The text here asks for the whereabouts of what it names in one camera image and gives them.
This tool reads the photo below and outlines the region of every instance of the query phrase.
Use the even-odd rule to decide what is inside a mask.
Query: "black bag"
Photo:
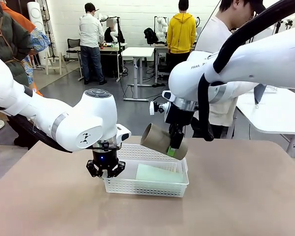
[[[145,38],[147,39],[147,44],[158,43],[156,33],[151,28],[147,28],[146,30],[144,30],[144,34]]]

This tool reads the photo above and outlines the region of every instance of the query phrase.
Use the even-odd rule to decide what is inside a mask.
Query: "black chair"
[[[71,54],[78,54],[77,50],[70,50],[71,48],[80,47],[80,39],[67,39],[67,47],[66,58],[70,59]]]

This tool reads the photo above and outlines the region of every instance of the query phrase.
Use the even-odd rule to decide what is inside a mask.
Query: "hand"
[[[30,52],[28,53],[28,55],[30,55],[30,56],[34,56],[37,54],[38,54],[38,52],[36,52],[34,49],[31,49]]]

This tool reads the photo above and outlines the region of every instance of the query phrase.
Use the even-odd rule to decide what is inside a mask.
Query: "cardboard tube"
[[[170,135],[155,124],[150,124],[142,136],[141,145],[167,155],[170,147]],[[182,160],[187,152],[188,146],[183,141],[180,148],[175,151],[173,158]]]

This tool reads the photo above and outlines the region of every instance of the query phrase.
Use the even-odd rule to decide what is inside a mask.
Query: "man in white shirt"
[[[104,78],[100,62],[99,42],[103,43],[104,33],[102,25],[96,19],[96,8],[92,3],[85,5],[86,14],[80,18],[80,50],[84,72],[84,84],[89,83],[89,64],[94,65],[95,72],[99,79],[99,85],[104,85],[107,80]]]
[[[201,32],[195,50],[210,53],[218,52],[231,36],[231,29],[243,26],[253,18],[255,12],[260,14],[263,10],[265,10],[263,0],[222,0],[219,12],[209,19]],[[232,125],[238,96],[249,92],[258,85],[250,82],[232,83],[236,87],[232,98],[223,103],[210,104],[209,121],[216,139],[221,138],[225,127]],[[198,122],[194,118],[191,123],[194,138],[203,137],[198,128]]]

